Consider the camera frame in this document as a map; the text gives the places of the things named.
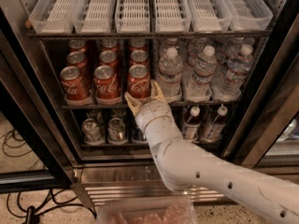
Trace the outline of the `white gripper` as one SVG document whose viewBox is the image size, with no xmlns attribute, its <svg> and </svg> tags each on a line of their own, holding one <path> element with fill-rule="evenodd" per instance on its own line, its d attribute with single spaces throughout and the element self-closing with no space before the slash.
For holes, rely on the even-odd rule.
<svg viewBox="0 0 299 224">
<path fill-rule="evenodd" d="M 174 118 L 163 92 L 156 80 L 150 81 L 150 101 L 144 105 L 129 92 L 124 94 L 125 100 L 135 116 L 137 126 L 146 136 L 150 147 L 175 136 Z"/>
</svg>

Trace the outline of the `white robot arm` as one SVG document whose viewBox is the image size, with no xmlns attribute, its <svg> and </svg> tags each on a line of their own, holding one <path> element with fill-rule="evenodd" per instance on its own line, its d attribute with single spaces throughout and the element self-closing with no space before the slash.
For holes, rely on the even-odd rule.
<svg viewBox="0 0 299 224">
<path fill-rule="evenodd" d="M 151 82 L 147 102 L 130 93 L 124 97 L 168 189 L 185 191 L 198 185 L 276 224 L 299 224 L 299 185 L 224 161 L 185 140 L 156 81 Z"/>
</svg>

